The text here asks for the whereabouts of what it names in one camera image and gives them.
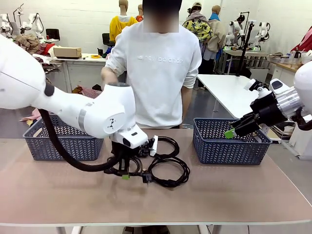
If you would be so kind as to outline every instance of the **cardboard box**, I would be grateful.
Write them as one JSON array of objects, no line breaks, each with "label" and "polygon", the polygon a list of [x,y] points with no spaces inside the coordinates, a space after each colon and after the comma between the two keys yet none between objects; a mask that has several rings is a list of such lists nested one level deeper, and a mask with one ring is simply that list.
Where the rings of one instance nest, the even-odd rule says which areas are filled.
[{"label": "cardboard box", "polygon": [[54,47],[54,55],[59,59],[78,59],[81,57],[81,48]]}]

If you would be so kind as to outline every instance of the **white table leg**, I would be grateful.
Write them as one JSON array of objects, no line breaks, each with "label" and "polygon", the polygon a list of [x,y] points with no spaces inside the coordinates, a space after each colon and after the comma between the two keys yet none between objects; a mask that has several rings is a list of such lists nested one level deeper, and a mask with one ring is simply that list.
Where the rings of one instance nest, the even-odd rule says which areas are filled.
[{"label": "white table leg", "polygon": [[209,234],[207,225],[199,225],[198,231],[199,231],[199,234]]},{"label": "white table leg", "polygon": [[219,111],[219,102],[216,99],[215,102],[214,102],[214,110],[213,110],[212,118],[214,117],[214,113],[216,113],[218,111]]},{"label": "white table leg", "polygon": [[75,227],[73,227],[72,234],[80,234],[81,231],[82,231],[81,226],[75,226]]},{"label": "white table leg", "polygon": [[230,74],[231,65],[232,65],[232,56],[231,56],[230,62],[229,62],[228,75]]},{"label": "white table leg", "polygon": [[69,77],[69,71],[68,71],[68,63],[67,61],[63,62],[63,69],[64,69],[64,78],[65,78],[65,83],[66,83],[66,88],[67,88],[67,92],[71,93],[73,90],[72,87],[72,83],[70,81],[70,77]]},{"label": "white table leg", "polygon": [[213,233],[212,234],[220,234],[222,225],[214,225]]},{"label": "white table leg", "polygon": [[58,234],[66,234],[65,227],[57,227],[57,233]]}]

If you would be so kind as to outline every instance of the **gray woven basket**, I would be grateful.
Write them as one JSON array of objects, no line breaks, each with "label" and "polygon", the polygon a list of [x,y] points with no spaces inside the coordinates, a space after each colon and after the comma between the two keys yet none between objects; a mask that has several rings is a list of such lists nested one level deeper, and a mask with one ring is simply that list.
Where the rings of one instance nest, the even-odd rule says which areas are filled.
[{"label": "gray woven basket", "polygon": [[[50,115],[58,139],[66,151],[79,161],[93,161],[99,156],[103,139],[92,137],[64,123],[57,115]],[[63,160],[49,139],[42,119],[23,135],[34,160]]]},{"label": "gray woven basket", "polygon": [[226,139],[235,119],[195,118],[193,144],[201,163],[259,165],[272,141],[261,131]]}]

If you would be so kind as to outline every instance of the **person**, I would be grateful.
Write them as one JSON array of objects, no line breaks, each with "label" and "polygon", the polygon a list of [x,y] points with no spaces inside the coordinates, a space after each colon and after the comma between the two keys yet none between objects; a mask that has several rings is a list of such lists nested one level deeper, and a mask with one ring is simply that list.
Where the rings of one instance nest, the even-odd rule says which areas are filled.
[{"label": "person", "polygon": [[[208,21],[208,24],[210,25],[210,28],[214,34],[210,39],[204,42],[203,60],[199,67],[200,74],[213,74],[216,55],[223,47],[227,32],[224,25],[220,22],[219,17],[217,17],[220,13],[220,9],[220,6],[212,7],[213,13],[210,17],[210,20]],[[203,87],[202,83],[198,83],[198,86],[200,88]]]},{"label": "person", "polygon": [[[205,51],[205,44],[204,42],[208,41],[213,36],[213,31],[210,28],[210,25],[208,23],[208,20],[206,17],[200,13],[201,10],[201,4],[199,2],[195,2],[189,11],[190,14],[187,17],[186,21],[183,23],[183,27],[194,33],[198,40],[199,40],[199,46],[201,50],[202,57],[204,55]],[[198,86],[200,88],[203,88],[204,85],[198,80]]]},{"label": "person", "polygon": [[127,70],[141,128],[179,128],[201,64],[197,37],[179,25],[182,0],[143,0],[144,20],[118,36],[101,76],[117,82]]},{"label": "person", "polygon": [[221,7],[218,6],[218,5],[215,5],[211,8],[211,16],[209,18],[209,20],[217,20],[217,21],[220,21],[219,19],[219,14],[220,14],[220,11],[221,11]]}]

